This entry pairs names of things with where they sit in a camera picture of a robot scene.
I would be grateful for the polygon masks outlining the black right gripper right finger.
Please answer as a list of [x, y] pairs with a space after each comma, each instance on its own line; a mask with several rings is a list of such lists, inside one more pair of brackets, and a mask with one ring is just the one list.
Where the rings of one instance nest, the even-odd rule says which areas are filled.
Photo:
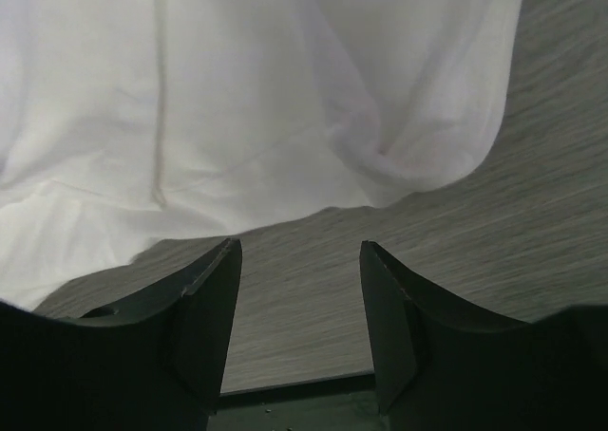
[[603, 430], [607, 308], [527, 323], [477, 306], [380, 245], [360, 249], [379, 411], [393, 430]]

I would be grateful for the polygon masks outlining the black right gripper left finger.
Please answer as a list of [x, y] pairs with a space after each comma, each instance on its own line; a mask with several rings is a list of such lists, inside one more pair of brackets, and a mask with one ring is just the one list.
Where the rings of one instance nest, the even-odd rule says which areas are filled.
[[227, 239], [183, 269], [79, 318], [1, 307], [5, 430], [203, 430], [216, 413], [242, 249]]

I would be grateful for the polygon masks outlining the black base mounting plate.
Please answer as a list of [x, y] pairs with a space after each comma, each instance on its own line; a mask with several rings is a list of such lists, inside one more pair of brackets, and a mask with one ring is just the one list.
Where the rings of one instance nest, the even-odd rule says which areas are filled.
[[388, 431], [370, 372], [220, 396], [210, 431]]

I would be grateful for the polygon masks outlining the white t shirt with print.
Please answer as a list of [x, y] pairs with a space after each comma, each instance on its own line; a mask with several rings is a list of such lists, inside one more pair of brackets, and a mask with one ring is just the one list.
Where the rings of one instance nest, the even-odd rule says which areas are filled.
[[522, 0], [1, 0], [1, 298], [471, 174]]

